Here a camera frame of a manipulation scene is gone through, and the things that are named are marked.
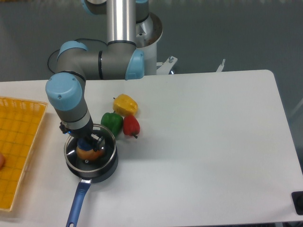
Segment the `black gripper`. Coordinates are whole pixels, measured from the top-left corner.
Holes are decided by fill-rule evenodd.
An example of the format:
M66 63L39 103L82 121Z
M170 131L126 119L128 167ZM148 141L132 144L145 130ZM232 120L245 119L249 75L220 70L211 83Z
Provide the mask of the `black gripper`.
M88 122L80 129L67 128L62 122L60 122L59 128L63 134L69 134L76 139L83 139L87 143L92 144L95 152L104 149L105 138L103 136L99 137L98 135L93 134L93 122Z

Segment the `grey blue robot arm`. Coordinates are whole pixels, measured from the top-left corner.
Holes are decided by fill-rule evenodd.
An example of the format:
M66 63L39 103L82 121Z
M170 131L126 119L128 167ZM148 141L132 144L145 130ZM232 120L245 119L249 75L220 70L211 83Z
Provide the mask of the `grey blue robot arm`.
M77 41L65 42L57 56L55 73L45 86L57 112L63 133L83 139L90 149L102 148L103 139L93 133L85 98L88 79L140 79L144 76L144 54L137 48L136 24L148 18L146 0L84 0L83 8L107 17L107 48L90 51Z

